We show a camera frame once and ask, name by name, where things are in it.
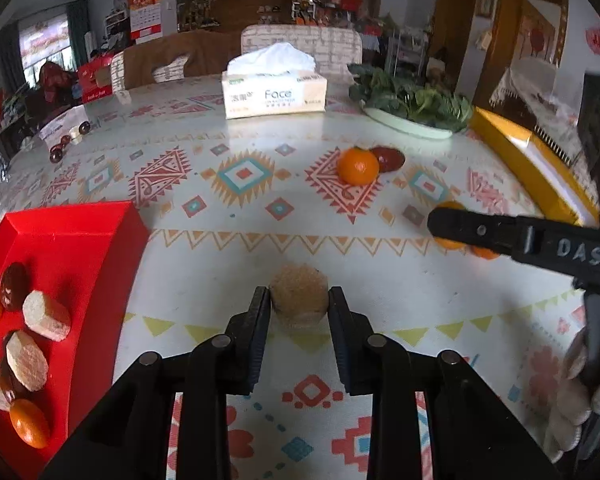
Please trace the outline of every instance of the green leafy vegetable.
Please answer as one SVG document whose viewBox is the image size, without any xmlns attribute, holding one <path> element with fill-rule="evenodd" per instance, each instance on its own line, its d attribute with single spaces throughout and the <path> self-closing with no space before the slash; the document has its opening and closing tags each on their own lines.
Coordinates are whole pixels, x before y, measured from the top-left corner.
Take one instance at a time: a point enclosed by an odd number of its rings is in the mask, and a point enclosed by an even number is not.
<svg viewBox="0 0 600 480">
<path fill-rule="evenodd" d="M 349 71 L 355 81 L 349 87 L 349 97 L 364 101 L 365 107 L 453 132 L 466 128 L 473 114 L 464 96 L 431 86 L 423 88 L 413 79 L 391 77 L 371 65 L 350 64 Z"/>
</svg>

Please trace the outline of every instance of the hand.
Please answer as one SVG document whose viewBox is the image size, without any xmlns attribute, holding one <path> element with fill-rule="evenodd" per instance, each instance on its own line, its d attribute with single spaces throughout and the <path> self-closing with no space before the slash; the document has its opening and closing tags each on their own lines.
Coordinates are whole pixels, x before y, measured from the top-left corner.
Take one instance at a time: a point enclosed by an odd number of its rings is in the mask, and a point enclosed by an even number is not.
<svg viewBox="0 0 600 480">
<path fill-rule="evenodd" d="M 593 397 L 589 398 L 589 391 L 578 378 L 586 361 L 587 348 L 584 345 L 583 329 L 576 334 L 562 362 L 560 384 L 544 434 L 542 450 L 553 463 L 558 462 L 565 451 L 578 445 L 582 425 L 591 412 L 600 415 L 600 386 Z"/>
</svg>

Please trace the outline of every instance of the picture frame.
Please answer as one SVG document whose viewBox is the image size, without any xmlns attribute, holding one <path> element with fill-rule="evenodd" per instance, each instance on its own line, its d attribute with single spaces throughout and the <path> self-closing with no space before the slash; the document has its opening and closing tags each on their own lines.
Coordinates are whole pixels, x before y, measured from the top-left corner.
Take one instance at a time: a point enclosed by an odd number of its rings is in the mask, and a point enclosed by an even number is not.
<svg viewBox="0 0 600 480">
<path fill-rule="evenodd" d="M 491 18 L 496 0 L 475 0 L 475 15 L 481 18 Z"/>
</svg>

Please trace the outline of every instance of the red tray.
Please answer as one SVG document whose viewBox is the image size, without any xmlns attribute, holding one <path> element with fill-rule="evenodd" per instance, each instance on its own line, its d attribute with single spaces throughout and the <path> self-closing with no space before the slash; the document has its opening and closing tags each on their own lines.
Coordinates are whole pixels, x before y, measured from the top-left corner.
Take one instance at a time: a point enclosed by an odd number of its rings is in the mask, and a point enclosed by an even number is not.
<svg viewBox="0 0 600 480">
<path fill-rule="evenodd" d="M 51 441 L 23 443 L 0 410 L 0 453 L 23 479 L 36 478 L 67 436 L 111 386 L 126 302 L 148 239 L 131 202 L 99 202 L 7 213 L 0 223 L 0 276 L 12 262 L 26 265 L 34 289 L 71 313 L 62 342 L 34 337 L 49 363 L 45 387 L 32 400 L 45 412 Z M 21 312 L 4 312 L 2 338 L 24 328 Z"/>
</svg>

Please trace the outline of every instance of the patterned tablecloth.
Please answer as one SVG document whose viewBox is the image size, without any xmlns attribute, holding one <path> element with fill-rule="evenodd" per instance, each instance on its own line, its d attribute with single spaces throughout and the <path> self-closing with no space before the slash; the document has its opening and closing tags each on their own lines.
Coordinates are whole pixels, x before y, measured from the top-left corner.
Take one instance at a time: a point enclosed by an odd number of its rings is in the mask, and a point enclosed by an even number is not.
<svg viewBox="0 0 600 480">
<path fill-rule="evenodd" d="M 459 351 L 541 438 L 560 360 L 584 320 L 580 294 L 565 276 L 505 257 L 447 253 L 426 229 L 428 212 L 452 198 L 489 213 L 538 209 L 473 132 L 405 136 L 346 95 L 346 84 L 330 82 L 324 114 L 233 121 L 217 77 L 102 99 L 87 106 L 92 134 L 61 164 L 44 148 L 13 160 L 0 205 L 135 202 L 152 234 L 115 377 L 143 351 L 179 354 L 222 332 L 281 264 L 306 262 L 377 332 L 411 351 Z M 344 186 L 335 162 L 354 144 L 397 146 L 406 164 L 370 186 Z M 273 316 L 269 333 L 254 393 L 228 399 L 234 476 L 364 478 L 371 399 L 344 394 L 326 320 L 286 333 Z M 420 420 L 430 478 L 425 410 Z M 174 433 L 177 424 L 175 410 Z"/>
</svg>

